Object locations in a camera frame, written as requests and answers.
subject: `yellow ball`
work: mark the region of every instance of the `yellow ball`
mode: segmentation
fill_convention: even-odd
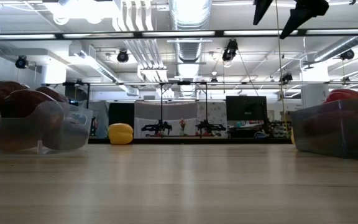
[[[109,127],[109,139],[111,144],[129,144],[133,140],[134,130],[128,124],[112,124]]]

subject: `computer monitor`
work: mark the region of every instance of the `computer monitor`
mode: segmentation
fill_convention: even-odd
[[[228,121],[266,121],[266,96],[227,96]]]

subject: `wooden table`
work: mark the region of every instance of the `wooden table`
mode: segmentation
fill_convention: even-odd
[[[0,223],[358,224],[358,161],[266,144],[0,158]]]

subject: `plastic container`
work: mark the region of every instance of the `plastic container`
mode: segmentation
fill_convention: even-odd
[[[91,110],[43,102],[25,118],[0,118],[0,155],[50,155],[84,149]]]
[[[358,159],[358,99],[306,108],[291,116],[299,151]]]

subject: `ceiling camera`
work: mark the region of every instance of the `ceiling camera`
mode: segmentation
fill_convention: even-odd
[[[16,68],[19,68],[19,69],[28,68],[29,61],[27,61],[27,56],[25,56],[25,55],[19,56],[19,58],[16,60],[15,66],[16,66]]]
[[[126,63],[129,60],[129,56],[126,49],[121,49],[117,56],[117,61],[121,63]]]

